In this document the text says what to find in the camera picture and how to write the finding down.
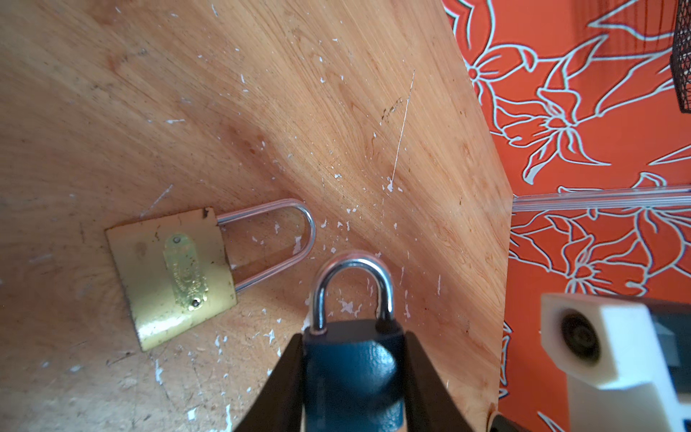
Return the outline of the small blue padlock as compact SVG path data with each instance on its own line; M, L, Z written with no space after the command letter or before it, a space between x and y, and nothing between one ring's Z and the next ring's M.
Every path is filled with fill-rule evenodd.
M376 283L370 320L328 322L331 280L349 269ZM383 261L364 251L333 257L318 272L311 325L303 336L305 428L309 431L397 431L404 423L404 334L394 317L394 285Z

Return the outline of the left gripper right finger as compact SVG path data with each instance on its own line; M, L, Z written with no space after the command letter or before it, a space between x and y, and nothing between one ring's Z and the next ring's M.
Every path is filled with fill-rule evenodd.
M403 360L408 431L472 431L419 339L405 333Z

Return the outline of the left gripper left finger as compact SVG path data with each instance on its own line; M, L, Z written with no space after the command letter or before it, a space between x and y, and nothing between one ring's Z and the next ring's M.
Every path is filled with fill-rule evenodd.
M303 406L302 334L291 338L263 390L236 431L300 431Z

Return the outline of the large brass padlock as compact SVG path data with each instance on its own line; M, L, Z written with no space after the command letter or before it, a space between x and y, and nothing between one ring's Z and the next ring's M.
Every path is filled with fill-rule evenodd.
M222 226L284 209L302 214L307 236L288 259L235 281ZM311 211L296 199L221 215L203 207L106 230L141 350L150 351L228 311L239 293L306 259L316 232Z

